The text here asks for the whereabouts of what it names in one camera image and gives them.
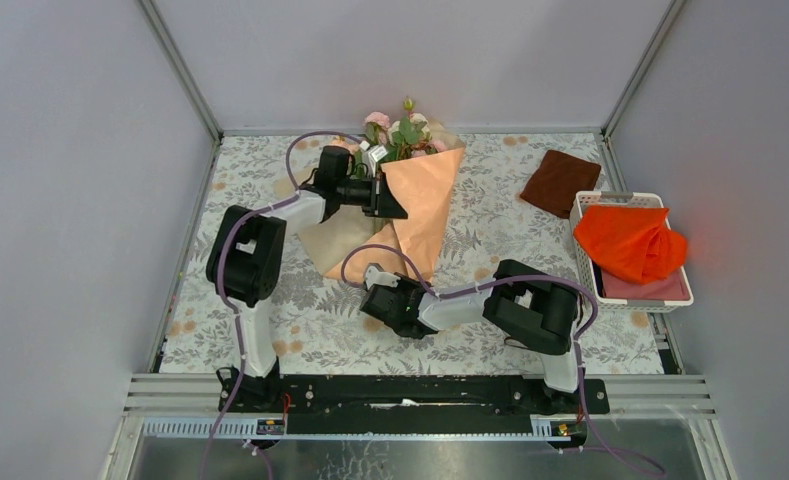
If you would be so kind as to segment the peach wrapping paper sheet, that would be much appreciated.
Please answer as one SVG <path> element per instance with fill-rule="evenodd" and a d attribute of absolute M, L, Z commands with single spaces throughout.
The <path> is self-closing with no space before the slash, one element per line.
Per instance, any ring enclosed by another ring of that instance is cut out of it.
<path fill-rule="evenodd" d="M 432 279 L 465 144 L 437 121 L 430 121 L 429 129 L 444 151 L 382 166 L 406 219 L 370 218 L 358 207 L 344 206 L 324 223 L 298 233 L 318 273 L 359 282 L 366 266 L 377 263 L 387 271 Z"/>

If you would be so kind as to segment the large pink fake rose stem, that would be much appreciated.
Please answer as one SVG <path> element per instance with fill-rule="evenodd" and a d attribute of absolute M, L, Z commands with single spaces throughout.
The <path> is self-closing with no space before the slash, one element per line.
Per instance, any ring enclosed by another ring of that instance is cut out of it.
<path fill-rule="evenodd" d="M 388 148 L 388 156 L 381 161 L 392 162 L 397 157 L 397 146 L 393 140 L 395 130 L 388 115 L 382 112 L 372 112 L 364 119 L 364 133 L 366 140 L 371 145 L 383 144 Z"/>

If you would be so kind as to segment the pink fake rose spray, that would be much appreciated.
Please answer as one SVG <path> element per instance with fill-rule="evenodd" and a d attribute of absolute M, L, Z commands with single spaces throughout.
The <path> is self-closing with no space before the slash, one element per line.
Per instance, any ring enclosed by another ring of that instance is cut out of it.
<path fill-rule="evenodd" d="M 430 128 L 430 122 L 425 115 L 412 112 L 409 114 L 409 121 L 419 133 L 419 141 L 410 146 L 410 158 L 433 155 L 448 149 L 443 140 L 434 136 Z"/>

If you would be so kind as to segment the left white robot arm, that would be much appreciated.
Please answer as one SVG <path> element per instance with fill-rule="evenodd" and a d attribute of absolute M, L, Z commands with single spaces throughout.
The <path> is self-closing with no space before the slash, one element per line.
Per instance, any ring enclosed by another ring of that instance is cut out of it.
<path fill-rule="evenodd" d="M 234 205 L 224 213 L 206 276 L 236 315 L 239 363 L 230 370 L 230 392 L 258 411 L 279 401 L 277 355 L 270 340 L 270 296 L 277 285 L 285 239 L 356 206 L 371 218 L 406 219 L 384 174 L 350 175 L 356 157 L 342 146 L 326 146 L 308 181 L 290 197 L 258 210 Z"/>

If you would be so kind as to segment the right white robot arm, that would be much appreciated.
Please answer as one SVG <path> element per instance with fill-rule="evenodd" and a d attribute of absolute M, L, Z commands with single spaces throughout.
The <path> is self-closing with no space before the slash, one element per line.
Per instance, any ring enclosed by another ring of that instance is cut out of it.
<path fill-rule="evenodd" d="M 431 291 L 404 275 L 371 264 L 364 274 L 363 313 L 400 337 L 422 339 L 455 326 L 487 322 L 538 356 L 543 396 L 567 412 L 583 398 L 572 333 L 579 316 L 580 285 L 515 260 L 499 263 L 486 283 Z"/>

